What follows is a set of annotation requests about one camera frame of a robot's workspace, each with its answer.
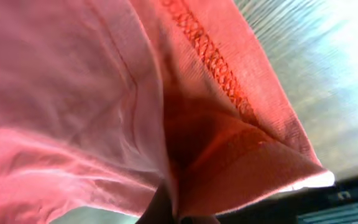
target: wooden surface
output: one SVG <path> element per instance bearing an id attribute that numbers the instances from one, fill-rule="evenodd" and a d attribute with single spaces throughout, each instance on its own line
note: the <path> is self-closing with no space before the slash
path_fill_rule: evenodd
<path id="1" fill-rule="evenodd" d="M 320 161 L 358 175 L 358 1 L 235 0 L 254 29 Z M 80 208 L 63 223 L 134 223 Z"/>

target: pink fabric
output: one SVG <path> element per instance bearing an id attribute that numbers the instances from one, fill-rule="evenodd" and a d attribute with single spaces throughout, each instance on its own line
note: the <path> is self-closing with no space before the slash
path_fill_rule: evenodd
<path id="1" fill-rule="evenodd" d="M 211 215 L 327 173 L 231 0 L 0 0 L 0 223 L 141 215 L 162 179 Z"/>

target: cloth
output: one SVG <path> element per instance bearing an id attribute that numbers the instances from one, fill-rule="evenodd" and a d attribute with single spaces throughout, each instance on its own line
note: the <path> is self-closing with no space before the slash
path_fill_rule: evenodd
<path id="1" fill-rule="evenodd" d="M 0 223 L 230 212 L 327 185 L 231 0 L 0 0 Z"/>

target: light gray surface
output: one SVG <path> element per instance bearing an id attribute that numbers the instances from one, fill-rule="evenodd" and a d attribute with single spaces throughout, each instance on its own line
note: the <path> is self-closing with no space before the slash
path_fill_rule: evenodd
<path id="1" fill-rule="evenodd" d="M 358 0 L 235 2 L 323 165 L 337 179 L 358 175 Z M 54 224 L 134 222 L 120 214 L 79 208 Z"/>

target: orange thread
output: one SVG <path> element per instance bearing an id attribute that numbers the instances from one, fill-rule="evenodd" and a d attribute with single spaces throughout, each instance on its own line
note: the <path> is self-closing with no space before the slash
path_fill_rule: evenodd
<path id="1" fill-rule="evenodd" d="M 162 4 L 168 9 L 172 19 L 190 41 L 201 61 L 211 72 L 222 91 L 229 97 L 231 103 L 240 112 L 244 121 L 257 124 L 255 114 L 237 78 L 204 27 L 198 22 L 183 0 L 162 0 Z"/>

